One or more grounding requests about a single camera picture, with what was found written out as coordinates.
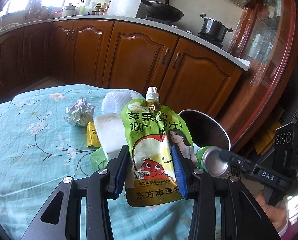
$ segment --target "wooden cabinet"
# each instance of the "wooden cabinet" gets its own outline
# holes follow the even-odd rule
[[[109,44],[103,87],[131,89],[146,94],[160,88],[176,35],[146,26],[116,22]]]
[[[217,116],[230,137],[233,152],[246,145],[269,117],[298,55],[298,7],[294,0],[254,2],[243,9],[233,35],[237,38],[228,49],[231,55],[250,61],[249,70]],[[268,8],[274,9],[273,15],[269,16]]]
[[[101,87],[113,21],[74,21],[71,34],[74,83]]]
[[[26,87],[23,65],[24,29],[0,36],[0,86],[6,100]]]
[[[73,63],[69,41],[73,21],[52,22],[49,38],[49,70],[51,76],[65,84],[73,82]]]
[[[24,30],[24,73],[28,84],[48,74],[48,39],[50,23],[35,24]]]
[[[193,109],[215,117],[241,72],[224,57],[180,38],[159,89],[160,104],[176,113]]]
[[[65,84],[101,86],[113,21],[52,23],[49,42],[51,76]]]

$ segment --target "floor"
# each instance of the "floor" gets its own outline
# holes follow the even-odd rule
[[[39,80],[38,82],[32,84],[31,86],[25,88],[21,91],[21,93],[33,91],[33,90],[39,90],[44,88],[51,88],[51,87],[59,87],[64,86],[62,82],[58,81],[57,79],[54,79],[52,77],[46,77],[44,79]]]

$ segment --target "white cap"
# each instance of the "white cap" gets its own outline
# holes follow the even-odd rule
[[[146,94],[146,100],[154,100],[159,104],[159,99],[158,89],[156,87],[149,87]]]
[[[158,89],[156,87],[149,87],[148,91],[147,91],[147,94],[150,94],[150,93],[158,94]]]

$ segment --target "screw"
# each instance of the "screw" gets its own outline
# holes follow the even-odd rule
[[[100,169],[100,170],[98,171],[98,173],[99,173],[100,175],[105,175],[107,172],[108,172],[107,169]]]
[[[72,181],[71,177],[65,177],[63,180],[64,183],[70,183],[71,181]]]
[[[197,174],[197,175],[200,175],[200,174],[203,173],[203,171],[202,171],[202,169],[194,169],[194,170],[193,170],[193,173],[194,173],[194,174]]]
[[[233,183],[236,183],[236,182],[239,181],[239,179],[238,179],[238,177],[236,177],[236,176],[231,176],[231,177],[230,177],[230,181],[233,182]]]

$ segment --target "cooking pot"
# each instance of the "cooking pot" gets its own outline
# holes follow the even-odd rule
[[[206,14],[201,14],[200,17],[205,18],[202,29],[200,31],[201,34],[211,37],[215,41],[222,42],[227,32],[232,33],[232,29],[228,29],[221,22],[212,19],[206,18]]]
[[[169,0],[166,0],[166,3],[147,0],[141,1],[146,5],[147,13],[151,17],[174,23],[180,21],[184,16],[182,11],[169,5]]]
[[[76,7],[72,5],[72,3],[69,3],[69,5],[66,5],[62,11],[62,17],[74,16],[76,14],[75,8]]]

